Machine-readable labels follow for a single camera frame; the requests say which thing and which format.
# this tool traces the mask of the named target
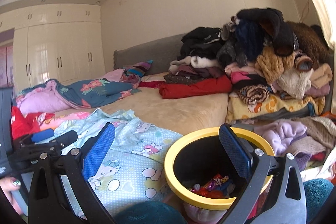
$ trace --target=pile of clothes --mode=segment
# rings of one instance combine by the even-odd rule
[[[182,38],[164,89],[205,79],[216,84],[225,77],[234,91],[230,97],[247,106],[262,104],[271,94],[279,100],[325,96],[333,75],[321,34],[318,26],[285,22],[276,9],[243,9],[222,28],[198,27]]]
[[[336,162],[331,155],[336,145],[336,125],[327,117],[280,119],[254,127],[254,132],[271,145],[276,156],[293,154],[300,171],[322,166],[328,157],[330,167]],[[330,178],[334,178],[331,168],[330,172]]]

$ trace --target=blue grip pad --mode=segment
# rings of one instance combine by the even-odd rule
[[[98,140],[86,154],[83,161],[82,175],[85,180],[88,180],[90,177],[97,174],[97,171],[116,136],[114,125],[107,123],[98,135],[100,135]]]
[[[218,134],[219,140],[238,175],[249,181],[252,175],[252,155],[243,147],[241,141],[228,125],[221,125]]]

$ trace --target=yellow hello kitty blanket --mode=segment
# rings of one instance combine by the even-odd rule
[[[314,107],[316,115],[320,115],[323,111],[325,104],[325,97],[319,97],[313,99],[310,96],[303,98],[302,100],[281,100],[277,95],[270,95],[270,97],[263,103],[246,105],[232,92],[229,95],[229,103],[227,108],[226,122],[230,123],[234,120],[252,119],[258,116],[277,112],[282,108],[286,108],[289,112],[298,111],[308,104]]]

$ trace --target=brown fur garment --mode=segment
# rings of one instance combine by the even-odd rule
[[[287,23],[297,37],[299,48],[312,59],[314,70],[318,69],[319,63],[328,62],[329,52],[312,28],[304,23],[291,21],[287,21]]]

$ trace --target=striped pillow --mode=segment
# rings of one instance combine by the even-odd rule
[[[139,77],[143,77],[145,73],[150,69],[153,60],[149,60],[147,62],[139,62],[131,67],[127,67],[125,69],[126,75],[138,75]]]

